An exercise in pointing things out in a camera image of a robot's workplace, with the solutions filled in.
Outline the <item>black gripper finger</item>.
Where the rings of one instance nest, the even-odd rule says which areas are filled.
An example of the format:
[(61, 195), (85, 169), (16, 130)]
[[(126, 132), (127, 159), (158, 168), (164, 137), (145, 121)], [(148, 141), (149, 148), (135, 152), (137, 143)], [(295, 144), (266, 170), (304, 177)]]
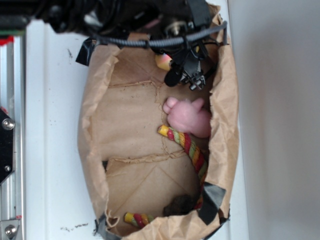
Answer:
[(176, 86), (181, 79), (181, 74), (179, 72), (176, 72), (174, 69), (171, 69), (164, 78), (164, 83), (168, 87), (174, 87)]
[(183, 85), (189, 84), (189, 89), (191, 91), (194, 90), (202, 90), (206, 85), (206, 78), (203, 74), (202, 69), (196, 70), (193, 73), (188, 72), (186, 69), (182, 71), (182, 77), (180, 79), (180, 83)]

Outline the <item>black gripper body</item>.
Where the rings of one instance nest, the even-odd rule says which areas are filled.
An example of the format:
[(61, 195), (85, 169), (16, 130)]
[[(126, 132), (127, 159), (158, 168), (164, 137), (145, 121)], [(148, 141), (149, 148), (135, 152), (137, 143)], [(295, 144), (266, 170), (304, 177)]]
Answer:
[(208, 3), (205, 0), (154, 0), (153, 3), (157, 16), (150, 28), (150, 49), (155, 54), (170, 56), (170, 70), (180, 75), (183, 70), (189, 73), (200, 70), (201, 61), (208, 56), (204, 44), (212, 21)]

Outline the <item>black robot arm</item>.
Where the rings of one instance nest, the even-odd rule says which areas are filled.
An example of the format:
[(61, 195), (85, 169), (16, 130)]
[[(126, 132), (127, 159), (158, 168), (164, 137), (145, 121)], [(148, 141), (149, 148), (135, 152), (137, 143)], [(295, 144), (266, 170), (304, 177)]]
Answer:
[(201, 90), (206, 77), (211, 13), (204, 0), (3, 0), (0, 43), (22, 35), (32, 20), (49, 24), (56, 33), (77, 33), (119, 48), (151, 49), (170, 57), (165, 84), (189, 84)]

